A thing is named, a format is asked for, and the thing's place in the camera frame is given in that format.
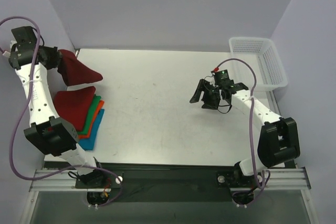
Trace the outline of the dark red t shirt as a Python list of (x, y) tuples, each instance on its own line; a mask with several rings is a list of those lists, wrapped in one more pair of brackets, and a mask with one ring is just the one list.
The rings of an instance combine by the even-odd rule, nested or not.
[(69, 50), (58, 50), (61, 57), (57, 72), (62, 76), (66, 86), (90, 84), (103, 80), (103, 76), (80, 62)]

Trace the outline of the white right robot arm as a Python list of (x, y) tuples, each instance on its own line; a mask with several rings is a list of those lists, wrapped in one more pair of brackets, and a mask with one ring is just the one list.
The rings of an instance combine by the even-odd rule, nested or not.
[(251, 157), (236, 164), (233, 182), (245, 186), (251, 176), (300, 156), (297, 123), (273, 112), (243, 83), (235, 83), (227, 70), (212, 73), (212, 81), (200, 79), (190, 103), (202, 101), (203, 109), (218, 110), (221, 101), (249, 117)]

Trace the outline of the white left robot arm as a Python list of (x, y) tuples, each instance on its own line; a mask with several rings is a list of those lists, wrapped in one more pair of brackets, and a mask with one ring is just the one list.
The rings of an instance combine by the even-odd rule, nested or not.
[(60, 65), (62, 53), (57, 47), (41, 45), (37, 29), (32, 26), (13, 28), (12, 34), (15, 43), (8, 61), (24, 88), (30, 116), (25, 138), (43, 154), (60, 157), (73, 166), (76, 179), (87, 187), (102, 187), (106, 173), (80, 147), (75, 127), (59, 116), (49, 91), (47, 71)]

